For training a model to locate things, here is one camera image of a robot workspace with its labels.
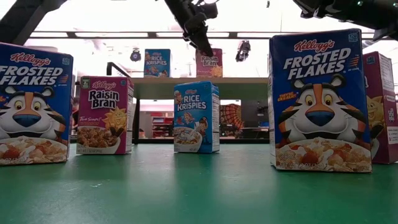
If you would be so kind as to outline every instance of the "frosted flakes box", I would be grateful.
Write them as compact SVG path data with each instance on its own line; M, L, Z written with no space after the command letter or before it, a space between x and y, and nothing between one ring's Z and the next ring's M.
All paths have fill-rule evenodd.
M81 78L77 154L131 152L133 94L126 77Z
M145 49L144 77L170 77L170 49Z
M66 162L73 57L0 44L0 165Z
M371 172L361 31L277 35L269 48L272 165Z
M197 77L223 76L223 49L213 49L213 54L209 57L196 51Z
M220 97L211 82L174 87L174 151L212 153L220 150Z
M375 163L398 161L398 120L391 59L378 52L363 56L371 152Z

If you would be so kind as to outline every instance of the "table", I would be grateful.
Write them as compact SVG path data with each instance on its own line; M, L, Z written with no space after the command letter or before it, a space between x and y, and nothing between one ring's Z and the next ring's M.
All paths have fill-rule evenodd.
M138 144L140 100L174 99L174 86L181 83L211 81L222 100L265 100L268 78L131 78L137 98L134 116L134 143Z
M217 154L140 144L126 156L72 153L66 164L0 169L2 224L398 222L398 164L278 172L266 144Z

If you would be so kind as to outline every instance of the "tony the tiger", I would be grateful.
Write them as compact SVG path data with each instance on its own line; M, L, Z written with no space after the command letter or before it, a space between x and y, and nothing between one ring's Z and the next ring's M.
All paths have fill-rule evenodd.
M3 93L8 95L8 102L0 106L0 139L27 136L67 143L61 139L65 118L47 104L47 98L54 96L51 87L31 92L8 86Z
M366 130L365 116L338 95L337 89L344 85L345 78L339 74L333 75L329 83L294 81L293 87L300 95L279 116L282 140L277 148L321 137L352 142L369 149L369 144L362 140Z

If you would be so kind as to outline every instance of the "red logo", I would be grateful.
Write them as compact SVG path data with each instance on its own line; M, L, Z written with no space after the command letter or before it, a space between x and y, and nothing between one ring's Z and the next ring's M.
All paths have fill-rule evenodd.
M187 91L185 91L185 94L195 94L197 92L198 92L198 90L187 90Z
M325 52L326 50L333 48L335 42L329 40L325 43L317 43L317 40L303 40L294 45L294 51L303 52L304 50L315 50L316 53Z
M27 62L31 63L33 66L38 66L41 67L43 65L50 65L51 60L46 58L46 59L40 59L36 58L36 55L34 54L25 54L25 53L16 53L11 55L10 60L12 62Z
M97 81L93 83L93 88L104 88L105 90L112 90L116 87L116 83L107 83L106 81Z

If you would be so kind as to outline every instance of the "blue box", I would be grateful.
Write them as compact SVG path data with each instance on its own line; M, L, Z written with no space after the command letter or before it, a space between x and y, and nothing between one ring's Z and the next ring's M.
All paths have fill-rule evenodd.
M359 29L269 42L271 163L277 169L371 172Z
M174 151L220 150L220 97L209 81L174 87Z
M170 49L145 49L144 77L170 77Z
M65 162L73 57L0 44L0 165Z

